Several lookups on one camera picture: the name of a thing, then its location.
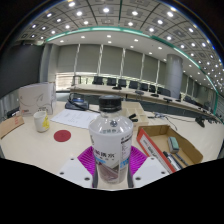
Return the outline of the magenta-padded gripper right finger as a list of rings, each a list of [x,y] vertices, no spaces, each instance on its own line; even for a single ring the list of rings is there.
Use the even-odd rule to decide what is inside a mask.
[[[168,175],[168,171],[155,157],[148,157],[131,147],[127,183],[129,188],[140,188]]]

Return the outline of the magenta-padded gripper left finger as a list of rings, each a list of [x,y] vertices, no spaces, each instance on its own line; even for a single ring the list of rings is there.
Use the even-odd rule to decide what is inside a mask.
[[[84,188],[98,186],[98,174],[93,148],[88,147],[78,157],[70,158],[57,175]]]

